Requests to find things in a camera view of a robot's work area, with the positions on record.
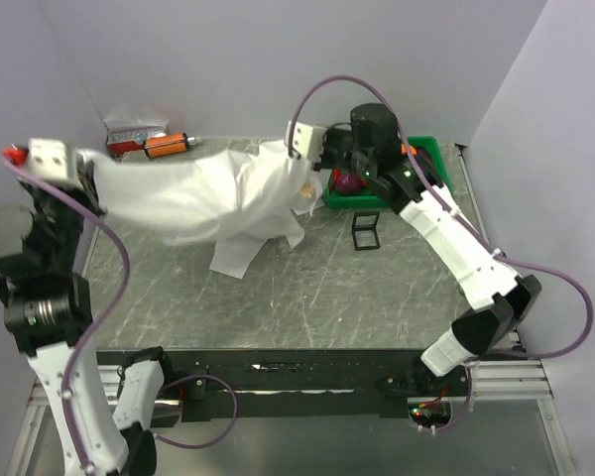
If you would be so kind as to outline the white garment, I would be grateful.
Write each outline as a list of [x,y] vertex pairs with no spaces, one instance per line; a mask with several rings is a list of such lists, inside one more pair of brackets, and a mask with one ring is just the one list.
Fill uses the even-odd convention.
[[[210,270],[241,279],[263,245],[304,238],[297,218],[313,211],[323,193],[319,173],[292,159],[282,141],[255,154],[226,149],[182,162],[117,163],[83,150],[94,163],[100,204],[109,216],[158,234],[173,246],[214,244]],[[312,198],[300,195],[309,184]]]

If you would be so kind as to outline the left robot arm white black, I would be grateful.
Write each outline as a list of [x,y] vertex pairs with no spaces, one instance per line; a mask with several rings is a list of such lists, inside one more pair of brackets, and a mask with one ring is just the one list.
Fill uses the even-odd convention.
[[56,177],[32,172],[21,183],[34,207],[0,206],[0,301],[4,324],[43,384],[67,475],[153,475],[156,399],[177,375],[160,346],[120,366],[117,406],[109,408],[91,339],[89,282],[73,269],[88,211],[103,215],[94,165],[69,161]]

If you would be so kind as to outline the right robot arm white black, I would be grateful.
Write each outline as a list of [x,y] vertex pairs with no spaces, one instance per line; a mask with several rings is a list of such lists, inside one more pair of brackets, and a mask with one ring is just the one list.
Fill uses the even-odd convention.
[[407,146],[395,114],[380,103],[352,109],[348,128],[329,127],[318,166],[355,173],[429,244],[456,279],[469,308],[416,357],[416,389],[435,395],[461,364],[485,355],[520,323],[539,280],[497,261],[475,237],[425,146]]

